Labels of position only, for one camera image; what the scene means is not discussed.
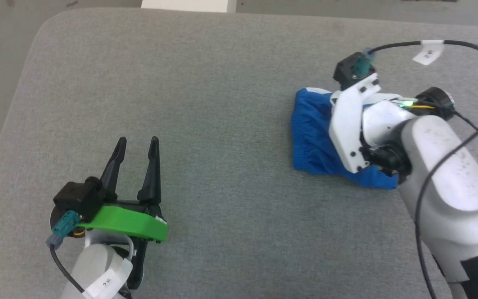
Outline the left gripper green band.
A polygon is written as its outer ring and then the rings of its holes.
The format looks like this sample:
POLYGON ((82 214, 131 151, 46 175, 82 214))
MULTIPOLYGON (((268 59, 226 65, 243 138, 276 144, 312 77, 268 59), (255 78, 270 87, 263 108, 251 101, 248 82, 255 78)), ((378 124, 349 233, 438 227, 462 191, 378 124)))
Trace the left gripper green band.
MULTIPOLYGON (((104 189, 116 192, 118 173, 124 161, 127 138, 119 138, 100 180, 104 189)), ((161 156, 159 139, 153 136, 148 151, 144 183, 135 202, 103 206, 91 224, 83 224, 85 248, 76 262, 76 281, 82 288, 117 287, 135 291, 144 280, 148 243, 165 242, 168 225, 162 218, 161 156)))

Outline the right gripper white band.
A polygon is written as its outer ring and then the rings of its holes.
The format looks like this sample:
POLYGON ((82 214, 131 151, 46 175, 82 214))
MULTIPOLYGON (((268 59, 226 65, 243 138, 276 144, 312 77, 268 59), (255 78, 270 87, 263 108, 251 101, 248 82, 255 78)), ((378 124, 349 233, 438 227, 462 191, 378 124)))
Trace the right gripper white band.
POLYGON ((377 74, 370 74, 352 86, 336 92, 329 125, 329 137, 344 168, 351 173, 366 168, 361 153, 362 113, 381 87, 377 74))

